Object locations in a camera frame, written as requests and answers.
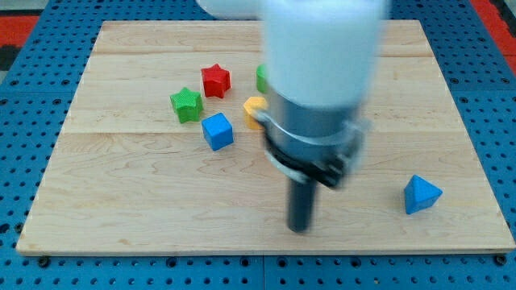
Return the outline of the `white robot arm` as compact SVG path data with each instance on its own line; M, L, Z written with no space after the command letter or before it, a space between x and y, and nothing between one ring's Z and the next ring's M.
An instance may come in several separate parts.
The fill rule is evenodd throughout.
M267 107L252 117L265 153L289 178L287 224L310 228L316 188L355 171L369 124L361 115L387 1L202 1L222 20L262 23Z

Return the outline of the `green block behind arm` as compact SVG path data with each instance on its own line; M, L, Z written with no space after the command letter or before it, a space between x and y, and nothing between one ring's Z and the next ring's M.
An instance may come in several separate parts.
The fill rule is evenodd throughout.
M268 85L266 81L265 64L260 64L256 68L256 88L261 93L267 93Z

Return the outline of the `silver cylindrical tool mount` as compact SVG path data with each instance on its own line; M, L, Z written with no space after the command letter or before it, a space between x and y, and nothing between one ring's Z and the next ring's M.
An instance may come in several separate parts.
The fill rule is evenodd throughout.
M264 128L265 153L289 179L338 188L355 170L368 122L362 101L303 105L270 88L268 108L254 113Z

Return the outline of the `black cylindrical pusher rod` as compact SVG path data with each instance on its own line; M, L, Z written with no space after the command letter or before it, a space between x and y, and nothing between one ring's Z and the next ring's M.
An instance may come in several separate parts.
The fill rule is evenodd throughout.
M310 228L316 188L315 180L289 181L287 226L295 233L303 233Z

